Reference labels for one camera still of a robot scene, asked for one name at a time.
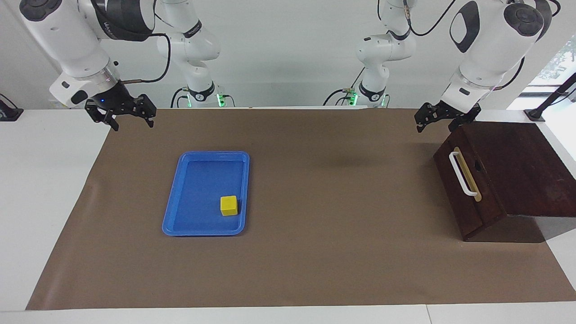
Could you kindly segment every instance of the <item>wooden box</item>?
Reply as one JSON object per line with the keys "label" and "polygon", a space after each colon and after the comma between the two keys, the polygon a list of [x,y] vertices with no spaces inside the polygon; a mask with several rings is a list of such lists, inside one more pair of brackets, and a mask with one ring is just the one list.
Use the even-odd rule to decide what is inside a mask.
{"label": "wooden box", "polygon": [[465,241],[540,243],[576,228],[576,180],[535,124],[463,125],[434,160]]}

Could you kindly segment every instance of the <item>white table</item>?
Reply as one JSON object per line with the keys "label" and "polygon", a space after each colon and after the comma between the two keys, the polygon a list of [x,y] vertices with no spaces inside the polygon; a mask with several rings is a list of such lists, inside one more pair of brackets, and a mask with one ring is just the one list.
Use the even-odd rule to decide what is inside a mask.
{"label": "white table", "polygon": [[[479,119],[527,122],[518,111]],[[539,126],[576,176],[576,162]],[[576,322],[576,303],[24,311],[107,134],[79,110],[32,110],[0,123],[0,323]],[[576,285],[576,231],[548,244]]]}

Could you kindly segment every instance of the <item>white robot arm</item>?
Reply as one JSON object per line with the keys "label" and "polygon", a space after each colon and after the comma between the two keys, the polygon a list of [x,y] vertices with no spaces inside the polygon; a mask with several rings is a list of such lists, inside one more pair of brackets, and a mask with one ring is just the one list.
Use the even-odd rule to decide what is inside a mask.
{"label": "white robot arm", "polygon": [[146,95],[130,96],[99,38],[144,41],[152,35],[151,1],[22,0],[25,26],[63,73],[50,92],[73,107],[87,99],[88,114],[118,130],[114,115],[143,118],[153,127],[156,107]]}
{"label": "white robot arm", "polygon": [[450,37],[465,54],[440,102],[425,103],[416,113],[418,132],[441,119],[453,119],[450,130],[473,121],[478,102],[502,82],[546,33],[552,11],[546,0],[490,0],[466,3],[452,21]]}
{"label": "white robot arm", "polygon": [[[184,74],[188,100],[195,108],[222,106],[219,86],[203,63],[220,55],[218,39],[202,26],[191,0],[160,1],[166,11],[166,23],[175,30],[167,33],[172,45],[172,62]],[[168,47],[162,39],[158,40],[158,50],[168,57]]]}
{"label": "white robot arm", "polygon": [[[418,0],[409,0],[409,8],[416,6]],[[388,32],[384,35],[372,35],[358,44],[356,55],[364,63],[363,79],[357,85],[357,104],[379,107],[385,96],[390,71],[385,62],[400,61],[411,57],[416,51],[416,39],[410,32],[406,20],[403,0],[386,0],[380,6],[381,18]]]}

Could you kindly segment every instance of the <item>blue tray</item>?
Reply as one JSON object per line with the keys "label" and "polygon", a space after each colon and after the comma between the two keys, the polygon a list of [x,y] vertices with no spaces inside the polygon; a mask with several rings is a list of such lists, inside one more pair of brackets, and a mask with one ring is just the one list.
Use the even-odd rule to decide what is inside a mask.
{"label": "blue tray", "polygon": [[[188,152],[178,161],[162,230],[169,236],[232,236],[244,229],[250,157]],[[238,197],[238,215],[222,216],[220,198]]]}

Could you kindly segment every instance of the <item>yellow cube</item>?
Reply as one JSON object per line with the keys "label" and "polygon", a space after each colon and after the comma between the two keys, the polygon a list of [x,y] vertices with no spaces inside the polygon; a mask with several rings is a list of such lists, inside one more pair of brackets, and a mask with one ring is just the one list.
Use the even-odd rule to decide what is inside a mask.
{"label": "yellow cube", "polygon": [[236,198],[236,196],[221,197],[220,211],[222,212],[222,216],[238,215],[238,198]]}

